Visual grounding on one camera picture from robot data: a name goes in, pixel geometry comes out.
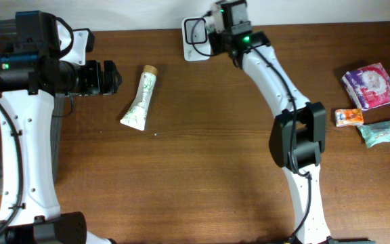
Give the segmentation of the teal wet wipes pack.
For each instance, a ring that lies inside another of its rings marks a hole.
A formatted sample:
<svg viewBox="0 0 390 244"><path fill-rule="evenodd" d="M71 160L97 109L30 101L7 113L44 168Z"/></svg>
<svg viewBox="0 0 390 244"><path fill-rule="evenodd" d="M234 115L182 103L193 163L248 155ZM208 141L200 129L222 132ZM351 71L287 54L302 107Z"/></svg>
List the teal wet wipes pack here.
<svg viewBox="0 0 390 244"><path fill-rule="evenodd" d="M357 128L368 148L376 144L390 142L390 121L360 125Z"/></svg>

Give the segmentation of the pink purple tissue pack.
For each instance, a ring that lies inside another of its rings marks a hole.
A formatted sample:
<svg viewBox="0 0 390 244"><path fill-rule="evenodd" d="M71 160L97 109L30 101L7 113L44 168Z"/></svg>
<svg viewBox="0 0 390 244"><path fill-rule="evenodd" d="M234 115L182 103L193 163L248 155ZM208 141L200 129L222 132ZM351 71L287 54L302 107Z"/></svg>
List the pink purple tissue pack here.
<svg viewBox="0 0 390 244"><path fill-rule="evenodd" d="M347 71L341 81L356 108L367 111L390 104L390 76L380 62Z"/></svg>

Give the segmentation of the orange small tissue pack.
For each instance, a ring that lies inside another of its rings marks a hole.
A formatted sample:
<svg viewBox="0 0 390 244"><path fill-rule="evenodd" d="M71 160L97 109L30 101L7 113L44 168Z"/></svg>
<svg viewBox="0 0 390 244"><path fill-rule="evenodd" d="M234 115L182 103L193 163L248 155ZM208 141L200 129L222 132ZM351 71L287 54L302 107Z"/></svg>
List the orange small tissue pack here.
<svg viewBox="0 0 390 244"><path fill-rule="evenodd" d="M337 127L360 126L364 124L363 111L360 108L337 109L334 115Z"/></svg>

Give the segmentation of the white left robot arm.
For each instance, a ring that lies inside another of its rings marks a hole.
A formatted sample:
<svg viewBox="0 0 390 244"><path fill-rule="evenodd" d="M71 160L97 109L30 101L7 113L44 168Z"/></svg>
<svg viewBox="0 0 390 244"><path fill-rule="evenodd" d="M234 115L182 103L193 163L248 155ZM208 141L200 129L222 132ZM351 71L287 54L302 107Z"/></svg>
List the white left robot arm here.
<svg viewBox="0 0 390 244"><path fill-rule="evenodd" d="M110 95L122 83L113 61L74 61L92 51L87 28L39 10L17 12L17 39L0 54L0 132L3 192L0 243L103 243L79 212L62 213L51 160L51 120L56 96Z"/></svg>

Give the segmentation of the white tube with brown cap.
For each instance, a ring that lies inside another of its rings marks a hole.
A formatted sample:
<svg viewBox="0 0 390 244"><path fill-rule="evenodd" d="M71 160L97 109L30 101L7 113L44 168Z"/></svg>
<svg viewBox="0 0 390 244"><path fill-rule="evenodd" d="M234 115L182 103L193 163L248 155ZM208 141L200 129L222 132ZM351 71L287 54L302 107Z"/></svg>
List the white tube with brown cap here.
<svg viewBox="0 0 390 244"><path fill-rule="evenodd" d="M145 65L141 74L137 93L129 110L120 123L140 131L145 130L148 108L156 83L158 70L151 65Z"/></svg>

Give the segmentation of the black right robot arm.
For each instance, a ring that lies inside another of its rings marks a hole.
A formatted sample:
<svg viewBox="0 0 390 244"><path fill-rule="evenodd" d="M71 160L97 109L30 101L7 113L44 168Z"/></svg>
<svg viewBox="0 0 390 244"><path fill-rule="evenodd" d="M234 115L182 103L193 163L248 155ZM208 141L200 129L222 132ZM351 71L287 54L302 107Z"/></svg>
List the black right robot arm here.
<svg viewBox="0 0 390 244"><path fill-rule="evenodd" d="M290 80L267 35L253 30L247 7L246 1L212 4L206 21L212 52L227 53L254 81L272 112L269 150L286 176L295 213L288 243L327 243L331 233L320 192L326 109L321 102L311 102Z"/></svg>

